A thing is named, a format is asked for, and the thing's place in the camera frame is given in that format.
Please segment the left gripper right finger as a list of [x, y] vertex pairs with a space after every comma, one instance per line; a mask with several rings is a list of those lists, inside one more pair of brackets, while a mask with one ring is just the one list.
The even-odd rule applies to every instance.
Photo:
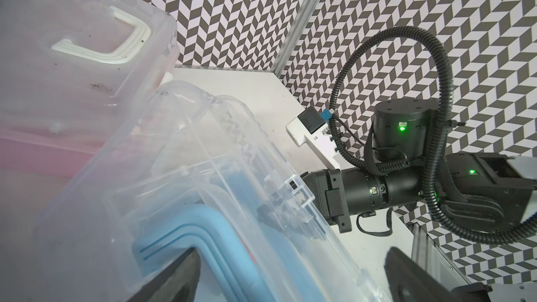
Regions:
[[384, 268], [393, 301], [461, 301], [396, 247], [388, 251]]

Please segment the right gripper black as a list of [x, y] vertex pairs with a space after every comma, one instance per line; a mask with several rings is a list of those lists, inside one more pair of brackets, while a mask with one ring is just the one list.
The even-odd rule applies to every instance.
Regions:
[[[421, 174], [422, 169], [416, 166], [386, 176], [375, 176], [355, 167], [306, 172], [301, 178], [313, 193], [313, 203], [323, 218], [346, 233], [352, 231], [353, 215], [367, 217], [377, 210], [420, 201]], [[310, 213], [264, 204], [257, 209], [257, 215], [261, 223], [286, 235], [295, 233], [308, 239], [325, 239], [320, 223]]]

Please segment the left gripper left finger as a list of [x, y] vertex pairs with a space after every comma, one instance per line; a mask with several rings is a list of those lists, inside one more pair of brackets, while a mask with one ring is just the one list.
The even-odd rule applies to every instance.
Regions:
[[201, 258], [192, 247], [144, 285], [128, 302], [192, 302], [200, 275]]

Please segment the pink toolbox clear lid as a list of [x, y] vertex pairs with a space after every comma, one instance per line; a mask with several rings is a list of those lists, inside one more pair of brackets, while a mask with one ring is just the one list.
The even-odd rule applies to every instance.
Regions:
[[1, 167], [74, 176], [177, 56], [143, 0], [1, 0]]

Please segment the blue toolbox clear lid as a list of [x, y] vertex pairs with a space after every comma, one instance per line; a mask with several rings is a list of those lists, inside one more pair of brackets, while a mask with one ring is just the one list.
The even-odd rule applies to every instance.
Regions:
[[[325, 239], [261, 223], [311, 214]], [[184, 81], [158, 88], [50, 204], [35, 240], [43, 301], [127, 301], [185, 251], [194, 301], [386, 301], [246, 105]]]

